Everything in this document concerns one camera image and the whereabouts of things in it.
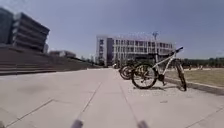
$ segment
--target paved plaza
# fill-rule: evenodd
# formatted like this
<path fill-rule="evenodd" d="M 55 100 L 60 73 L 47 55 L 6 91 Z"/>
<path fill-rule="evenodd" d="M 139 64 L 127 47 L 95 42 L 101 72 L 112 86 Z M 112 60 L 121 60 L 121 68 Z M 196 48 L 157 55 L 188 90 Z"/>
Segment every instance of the paved plaza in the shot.
<path fill-rule="evenodd" d="M 223 128 L 223 108 L 224 96 L 174 84 L 134 89 L 114 69 L 0 76 L 7 128 L 70 128 L 76 119 L 83 128 Z"/>

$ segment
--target sky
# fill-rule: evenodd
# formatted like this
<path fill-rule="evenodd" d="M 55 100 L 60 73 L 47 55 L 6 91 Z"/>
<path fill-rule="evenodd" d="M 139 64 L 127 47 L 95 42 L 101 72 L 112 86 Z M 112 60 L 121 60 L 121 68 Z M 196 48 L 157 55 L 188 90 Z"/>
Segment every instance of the sky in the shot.
<path fill-rule="evenodd" d="M 223 0 L 0 0 L 50 29 L 50 50 L 78 57 L 96 53 L 96 35 L 158 31 L 158 40 L 183 46 L 182 58 L 224 56 Z"/>

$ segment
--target bicycle frame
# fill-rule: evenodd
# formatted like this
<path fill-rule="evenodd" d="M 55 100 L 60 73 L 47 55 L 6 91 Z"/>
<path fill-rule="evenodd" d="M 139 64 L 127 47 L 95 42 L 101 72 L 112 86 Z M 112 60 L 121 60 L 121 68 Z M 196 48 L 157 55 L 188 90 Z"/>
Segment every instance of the bicycle frame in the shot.
<path fill-rule="evenodd" d="M 168 57 L 168 58 L 166 58 L 166 59 L 164 59 L 160 62 L 157 62 L 152 68 L 155 68 L 159 72 L 159 65 L 169 60 L 168 63 L 166 64 L 166 68 L 163 70 L 163 73 L 162 73 L 162 75 L 165 75 L 165 73 L 167 71 L 167 68 L 169 67 L 170 63 L 174 59 L 176 59 L 176 52 L 172 56 L 170 56 L 170 57 Z"/>

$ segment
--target pavement joint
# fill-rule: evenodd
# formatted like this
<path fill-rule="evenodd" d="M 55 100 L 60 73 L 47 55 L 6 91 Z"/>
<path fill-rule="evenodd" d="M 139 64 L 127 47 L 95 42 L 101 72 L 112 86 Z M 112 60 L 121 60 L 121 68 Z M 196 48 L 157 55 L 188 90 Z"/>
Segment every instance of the pavement joint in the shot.
<path fill-rule="evenodd" d="M 97 91 L 99 90 L 99 88 L 101 87 L 103 82 L 99 83 L 99 86 L 97 87 L 97 89 L 95 90 L 95 92 L 93 93 L 92 97 L 90 98 L 90 100 L 88 101 L 88 103 L 86 104 L 86 106 L 84 107 L 84 109 L 80 112 L 80 114 L 78 115 L 78 119 L 82 116 L 82 114 L 86 111 L 86 109 L 88 108 L 90 102 L 93 100 L 94 96 L 96 95 Z"/>
<path fill-rule="evenodd" d="M 211 114 L 207 115 L 207 116 L 206 116 L 206 117 L 204 117 L 203 119 L 201 119 L 201 120 L 199 120 L 199 121 L 197 121 L 197 122 L 195 122 L 195 123 L 193 123 L 193 124 L 191 124 L 191 125 L 187 126 L 186 128 L 190 128 L 190 127 L 192 127 L 192 126 L 194 126 L 194 125 L 196 125 L 196 124 L 200 123 L 201 121 L 204 121 L 204 120 L 205 120 L 205 119 L 207 119 L 208 117 L 211 117 L 212 115 L 214 115 L 214 114 L 218 113 L 219 111 L 221 111 L 221 110 L 223 110 L 223 109 L 224 109 L 224 107 L 219 108 L 219 109 L 218 109 L 218 110 L 216 110 L 215 112 L 212 112 Z"/>
<path fill-rule="evenodd" d="M 8 124 L 6 127 L 9 127 L 9 126 L 15 124 L 16 122 L 22 120 L 23 118 L 27 117 L 28 115 L 30 115 L 30 114 L 32 114 L 32 113 L 38 111 L 39 109 L 41 109 L 41 108 L 43 108 L 44 106 L 46 106 L 46 105 L 48 105 L 49 103 L 51 103 L 52 101 L 53 101 L 53 99 L 47 101 L 46 103 L 44 103 L 44 104 L 42 104 L 41 106 L 39 106 L 39 107 L 37 107 L 36 109 L 34 109 L 33 111 L 31 111 L 31 112 L 25 114 L 24 116 L 18 118 L 18 120 L 14 121 L 14 122 L 12 122 L 12 123 L 10 123 L 10 124 Z"/>
<path fill-rule="evenodd" d="M 131 112 L 132 112 L 132 115 L 133 115 L 133 117 L 134 117 L 134 119 L 135 119 L 136 124 L 138 124 L 138 119 L 137 119 L 137 117 L 136 117 L 136 115 L 135 115 L 135 113 L 134 113 L 134 110 L 133 110 L 132 107 L 131 107 L 131 104 L 128 102 L 128 99 L 127 99 L 127 97 L 126 97 L 126 95 L 125 95 L 125 93 L 124 93 L 124 90 L 123 90 L 123 88 L 121 87 L 121 84 L 120 84 L 120 83 L 119 83 L 119 87 L 120 87 L 120 89 L 121 89 L 122 95 L 123 95 L 123 97 L 124 97 L 124 99 L 125 99 L 125 101 L 126 101 L 128 107 L 130 108 L 130 110 L 131 110 Z"/>
<path fill-rule="evenodd" d="M 5 111 L 6 113 L 10 114 L 11 116 L 15 117 L 16 119 L 19 119 L 16 115 L 10 113 L 9 111 L 7 111 L 7 110 L 5 110 L 5 109 L 3 109 L 1 107 L 0 107 L 0 109 L 3 110 L 3 111 Z"/>

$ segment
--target grass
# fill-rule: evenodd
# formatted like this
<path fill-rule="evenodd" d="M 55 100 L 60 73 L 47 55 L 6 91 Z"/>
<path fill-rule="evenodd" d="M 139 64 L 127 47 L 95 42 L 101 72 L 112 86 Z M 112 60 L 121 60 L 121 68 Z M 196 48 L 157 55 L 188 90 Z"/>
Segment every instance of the grass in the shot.
<path fill-rule="evenodd" d="M 176 71 L 168 71 L 167 77 L 179 79 Z M 224 69 L 185 71 L 187 81 L 224 87 Z"/>

